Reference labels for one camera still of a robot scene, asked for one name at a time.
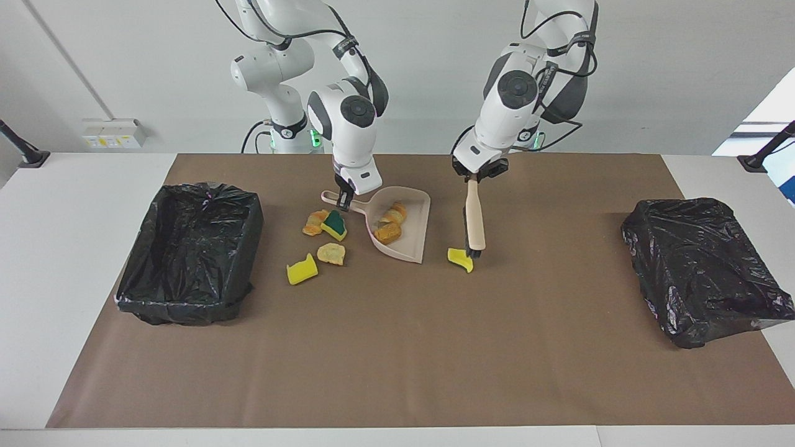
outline wooden brush handle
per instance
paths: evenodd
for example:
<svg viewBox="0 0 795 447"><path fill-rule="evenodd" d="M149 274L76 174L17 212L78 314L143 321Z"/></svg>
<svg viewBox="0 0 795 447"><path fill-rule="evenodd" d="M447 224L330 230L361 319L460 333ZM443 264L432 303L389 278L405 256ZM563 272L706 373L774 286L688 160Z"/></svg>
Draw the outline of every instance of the wooden brush handle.
<svg viewBox="0 0 795 447"><path fill-rule="evenodd" d="M478 181L474 178L467 182L467 239L471 250L486 250L486 232L483 229Z"/></svg>

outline white table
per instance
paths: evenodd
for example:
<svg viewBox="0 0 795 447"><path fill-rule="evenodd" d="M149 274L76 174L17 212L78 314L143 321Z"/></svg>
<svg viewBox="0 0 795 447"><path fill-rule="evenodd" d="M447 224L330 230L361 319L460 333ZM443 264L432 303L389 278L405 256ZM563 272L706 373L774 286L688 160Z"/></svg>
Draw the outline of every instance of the white table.
<svg viewBox="0 0 795 447"><path fill-rule="evenodd" d="M795 426L43 430L173 154L53 154L0 189L0 446L795 445ZM688 198L731 206L784 290L795 209L733 158L664 157ZM795 323L764 331L795 383Z"/></svg>

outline white junction box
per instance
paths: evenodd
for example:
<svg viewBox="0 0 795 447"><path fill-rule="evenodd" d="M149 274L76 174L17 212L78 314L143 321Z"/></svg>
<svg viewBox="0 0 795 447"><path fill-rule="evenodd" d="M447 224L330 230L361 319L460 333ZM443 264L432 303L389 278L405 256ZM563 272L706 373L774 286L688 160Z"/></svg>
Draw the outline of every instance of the white junction box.
<svg viewBox="0 0 795 447"><path fill-rule="evenodd" d="M84 119L83 140L92 149L141 149L146 133L137 119Z"/></svg>

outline black metal pole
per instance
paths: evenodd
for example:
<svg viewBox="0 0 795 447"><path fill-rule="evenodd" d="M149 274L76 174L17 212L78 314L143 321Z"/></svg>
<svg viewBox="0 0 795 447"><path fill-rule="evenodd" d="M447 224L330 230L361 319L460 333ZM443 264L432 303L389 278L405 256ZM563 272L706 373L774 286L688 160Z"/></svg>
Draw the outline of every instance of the black metal pole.
<svg viewBox="0 0 795 447"><path fill-rule="evenodd" d="M6 136L8 140L14 144L14 146L19 149L20 154L22 154L23 162L19 164L20 168L38 168L39 166L45 163L47 157L49 157L49 152L46 150L39 150L36 146L28 143L22 137L17 135L13 130L11 130L6 123L0 119L0 133Z"/></svg>
<svg viewBox="0 0 795 447"><path fill-rule="evenodd" d="M765 158L792 137L795 137L795 121L792 121L784 130L773 137L773 139L755 155L740 155L737 159L740 160L740 164L743 165L743 168L749 173L766 173L767 170L762 166Z"/></svg>

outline black plastic bag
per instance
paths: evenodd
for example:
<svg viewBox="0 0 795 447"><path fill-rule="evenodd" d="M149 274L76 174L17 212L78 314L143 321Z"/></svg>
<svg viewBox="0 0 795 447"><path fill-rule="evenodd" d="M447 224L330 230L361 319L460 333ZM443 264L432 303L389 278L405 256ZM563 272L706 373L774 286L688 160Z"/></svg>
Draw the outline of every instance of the black plastic bag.
<svg viewBox="0 0 795 447"><path fill-rule="evenodd" d="M734 213L715 199L644 200L622 225L641 291L680 348L795 320Z"/></svg>
<svg viewBox="0 0 795 447"><path fill-rule="evenodd" d="M164 186L130 252L119 310L152 325L236 318L261 232L255 193L217 183Z"/></svg>

